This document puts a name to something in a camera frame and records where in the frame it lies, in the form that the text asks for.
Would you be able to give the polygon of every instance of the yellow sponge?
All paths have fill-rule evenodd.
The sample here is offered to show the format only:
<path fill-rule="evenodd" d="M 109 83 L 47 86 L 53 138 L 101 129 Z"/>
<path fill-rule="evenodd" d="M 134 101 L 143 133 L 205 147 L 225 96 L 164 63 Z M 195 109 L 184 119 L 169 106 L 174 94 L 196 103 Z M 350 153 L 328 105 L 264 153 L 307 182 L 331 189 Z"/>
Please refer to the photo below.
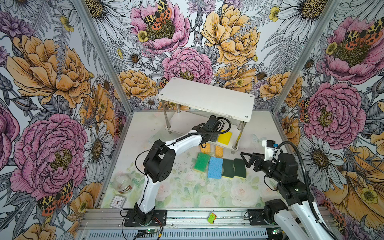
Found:
<path fill-rule="evenodd" d="M 223 158 L 223 148 L 215 146 L 215 157 Z"/>
<path fill-rule="evenodd" d="M 201 152 L 202 153 L 205 153 L 205 154 L 210 154 L 211 153 L 211 144 L 207 143 L 207 146 L 205 148 L 203 148 L 201 145 L 200 145 L 200 149 L 201 149 Z"/>
<path fill-rule="evenodd" d="M 222 144 L 228 145 L 229 140 L 231 139 L 231 136 L 232 136 L 231 132 L 227 132 L 227 133 L 224 133 L 224 134 L 219 134 L 219 136 L 217 138 L 217 141 L 222 143 Z"/>

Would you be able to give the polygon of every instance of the lower shelf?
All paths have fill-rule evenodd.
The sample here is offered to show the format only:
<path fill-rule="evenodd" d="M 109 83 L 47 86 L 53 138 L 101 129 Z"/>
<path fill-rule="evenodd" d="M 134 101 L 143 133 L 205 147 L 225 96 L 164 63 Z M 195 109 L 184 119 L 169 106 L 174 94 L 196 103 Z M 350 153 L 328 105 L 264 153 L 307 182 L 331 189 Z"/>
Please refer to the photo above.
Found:
<path fill-rule="evenodd" d="M 197 126 L 201 123 L 206 123 L 207 121 L 208 121 L 207 117 L 200 116 L 200 115 L 186 112 L 186 111 L 181 111 L 179 113 L 175 113 L 173 117 L 169 120 L 170 128 L 167 128 L 167 130 L 184 135 L 188 133 L 194 126 Z M 227 127 L 228 127 L 228 123 L 224 122 L 223 129 L 225 130 L 227 129 Z M 233 149 L 233 146 L 235 145 L 237 137 L 240 134 L 240 130 L 237 130 L 236 125 L 232 125 L 229 132 L 232 133 L 232 136 L 231 136 L 231 139 L 229 140 L 228 145 L 225 145 L 220 142 L 211 142 L 211 141 L 209 141 L 209 143 L 219 147 L 229 148 L 232 151 L 236 151 L 237 149 L 239 149 L 239 147 L 237 147 L 237 149 Z"/>

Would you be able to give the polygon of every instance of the sponge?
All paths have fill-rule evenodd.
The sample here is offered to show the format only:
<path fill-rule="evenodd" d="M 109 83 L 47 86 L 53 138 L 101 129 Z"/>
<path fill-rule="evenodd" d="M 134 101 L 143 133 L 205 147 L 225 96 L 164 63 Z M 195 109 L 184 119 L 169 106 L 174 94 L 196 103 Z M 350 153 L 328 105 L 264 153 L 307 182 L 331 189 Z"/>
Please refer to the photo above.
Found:
<path fill-rule="evenodd" d="M 207 168 L 209 158 L 209 155 L 200 152 L 197 155 L 196 164 L 193 170 L 204 173 Z"/>
<path fill-rule="evenodd" d="M 226 132 L 224 134 L 219 134 L 219 136 L 217 138 L 217 141 L 222 143 L 222 144 L 228 145 L 229 140 L 231 139 L 231 136 L 232 136 L 231 132 Z"/>
<path fill-rule="evenodd" d="M 219 146 L 215 146 L 215 157 L 222 158 L 223 157 L 223 148 Z"/>
<path fill-rule="evenodd" d="M 235 170 L 233 168 L 233 160 L 223 159 L 223 177 L 233 178 L 235 176 Z"/>
<path fill-rule="evenodd" d="M 210 153 L 211 153 L 211 144 L 207 143 L 207 146 L 206 146 L 205 148 L 203 148 L 203 147 L 200 145 L 200 149 L 201 149 L 201 152 L 202 152 L 202 153 L 210 154 Z"/>
<path fill-rule="evenodd" d="M 247 171 L 245 170 L 245 163 L 242 159 L 236 158 L 233 161 L 233 165 L 235 166 L 235 176 L 239 178 L 246 178 Z"/>
<path fill-rule="evenodd" d="M 208 168 L 208 178 L 220 179 L 223 169 L 223 159 L 211 157 Z"/>

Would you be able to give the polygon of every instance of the white shelf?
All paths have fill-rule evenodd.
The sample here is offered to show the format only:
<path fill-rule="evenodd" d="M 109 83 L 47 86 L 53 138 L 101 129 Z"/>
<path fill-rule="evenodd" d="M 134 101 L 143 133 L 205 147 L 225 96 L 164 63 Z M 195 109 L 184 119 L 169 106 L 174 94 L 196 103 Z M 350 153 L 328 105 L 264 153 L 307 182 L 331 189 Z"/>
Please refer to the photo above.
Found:
<path fill-rule="evenodd" d="M 158 95 L 160 100 L 249 122 L 255 96 L 226 88 L 172 78 Z"/>
<path fill-rule="evenodd" d="M 184 135 L 188 133 L 194 126 L 199 125 L 200 123 L 206 123 L 208 121 L 207 117 L 203 117 L 191 112 L 181 111 L 179 113 L 175 113 L 172 118 L 169 120 L 170 122 L 170 128 L 167 128 L 167 130 L 179 133 L 181 135 Z M 226 130 L 228 128 L 228 124 L 224 122 L 224 128 L 223 130 Z M 230 148 L 232 151 L 236 151 L 232 148 L 233 145 L 235 145 L 235 142 L 237 140 L 237 137 L 240 134 L 240 130 L 237 130 L 237 126 L 233 125 L 231 126 L 231 129 L 229 132 L 232 133 L 231 139 L 229 140 L 228 145 L 225 145 L 220 142 L 211 142 L 208 143 L 224 147 L 224 148 Z"/>

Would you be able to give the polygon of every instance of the blue sponge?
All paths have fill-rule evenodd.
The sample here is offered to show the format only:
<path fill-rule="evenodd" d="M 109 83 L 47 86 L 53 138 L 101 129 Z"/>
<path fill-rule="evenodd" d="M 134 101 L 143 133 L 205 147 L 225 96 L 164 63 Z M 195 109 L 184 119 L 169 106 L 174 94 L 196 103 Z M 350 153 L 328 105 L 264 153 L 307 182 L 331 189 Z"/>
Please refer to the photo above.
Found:
<path fill-rule="evenodd" d="M 223 169 L 223 159 L 211 157 L 208 168 L 208 178 L 220 179 Z"/>

